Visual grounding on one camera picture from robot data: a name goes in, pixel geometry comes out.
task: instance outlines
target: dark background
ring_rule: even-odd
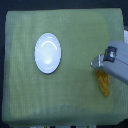
[[[7,11],[11,10],[52,10],[52,9],[90,9],[90,8],[121,8],[124,26],[128,26],[128,0],[2,0],[0,1],[0,115],[2,115],[2,96],[4,79],[5,51],[5,20]],[[0,128],[9,126],[2,122]],[[102,126],[99,128],[128,128],[125,120],[117,126]]]

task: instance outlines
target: tablecloth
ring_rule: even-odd
[[[110,77],[101,93],[90,61],[109,41],[123,41],[120,9],[9,11],[5,26],[2,119],[10,126],[117,124],[128,117],[128,87]],[[62,56],[50,75],[36,66],[34,49],[54,34]]]

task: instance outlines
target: yellow sponge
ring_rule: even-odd
[[[96,70],[96,76],[101,92],[107,98],[109,95],[109,76],[102,70]]]

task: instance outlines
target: white bowl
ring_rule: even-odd
[[[43,34],[35,46],[35,62],[37,67],[46,74],[58,67],[61,59],[61,47],[58,39],[51,33]]]

